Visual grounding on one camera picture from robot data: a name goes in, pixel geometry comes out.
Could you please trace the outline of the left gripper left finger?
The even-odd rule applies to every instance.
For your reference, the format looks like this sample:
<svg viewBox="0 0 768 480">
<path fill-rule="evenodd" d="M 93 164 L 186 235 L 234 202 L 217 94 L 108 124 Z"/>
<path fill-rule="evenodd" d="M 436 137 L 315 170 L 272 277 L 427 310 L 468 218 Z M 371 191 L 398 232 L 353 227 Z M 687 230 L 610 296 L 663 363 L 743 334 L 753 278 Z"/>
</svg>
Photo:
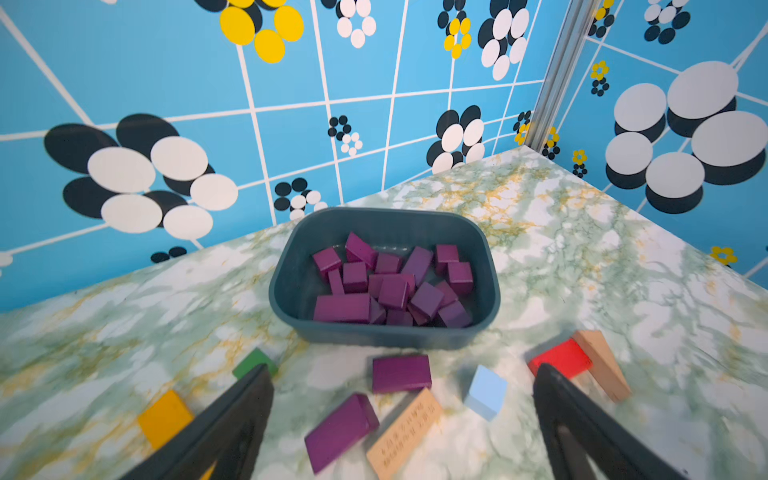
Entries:
<svg viewBox="0 0 768 480">
<path fill-rule="evenodd" d="M 249 479 L 274 398 L 271 375 L 258 365 L 125 479 Z"/>
</svg>

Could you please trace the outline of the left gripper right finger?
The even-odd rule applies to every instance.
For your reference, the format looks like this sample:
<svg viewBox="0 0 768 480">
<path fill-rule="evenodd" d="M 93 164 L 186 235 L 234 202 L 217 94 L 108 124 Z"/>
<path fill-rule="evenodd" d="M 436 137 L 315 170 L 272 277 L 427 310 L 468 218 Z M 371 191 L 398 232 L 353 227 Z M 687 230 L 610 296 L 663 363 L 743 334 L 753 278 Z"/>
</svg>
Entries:
<svg viewBox="0 0 768 480">
<path fill-rule="evenodd" d="M 539 367 L 533 399 L 556 479 L 682 479 L 550 364 Z"/>
</svg>

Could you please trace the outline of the yellow long brick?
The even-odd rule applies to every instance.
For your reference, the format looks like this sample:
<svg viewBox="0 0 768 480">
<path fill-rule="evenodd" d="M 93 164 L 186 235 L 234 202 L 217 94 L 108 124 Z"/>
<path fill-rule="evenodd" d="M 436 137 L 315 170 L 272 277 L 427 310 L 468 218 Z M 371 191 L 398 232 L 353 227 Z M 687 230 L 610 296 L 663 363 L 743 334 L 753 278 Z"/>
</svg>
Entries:
<svg viewBox="0 0 768 480">
<path fill-rule="evenodd" d="M 138 417 L 138 425 L 154 450 L 159 450 L 194 420 L 173 390 L 164 393 Z"/>
</svg>

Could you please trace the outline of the purple tall triangle brick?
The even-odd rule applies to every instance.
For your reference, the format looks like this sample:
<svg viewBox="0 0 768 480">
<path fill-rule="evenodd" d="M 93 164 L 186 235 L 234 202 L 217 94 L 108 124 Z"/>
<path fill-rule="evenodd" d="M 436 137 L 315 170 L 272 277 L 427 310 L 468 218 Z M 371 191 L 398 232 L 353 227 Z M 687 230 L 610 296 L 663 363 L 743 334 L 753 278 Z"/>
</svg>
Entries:
<svg viewBox="0 0 768 480">
<path fill-rule="evenodd" d="M 350 395 L 304 439 L 313 473 L 319 474 L 379 425 L 368 396 Z"/>
</svg>

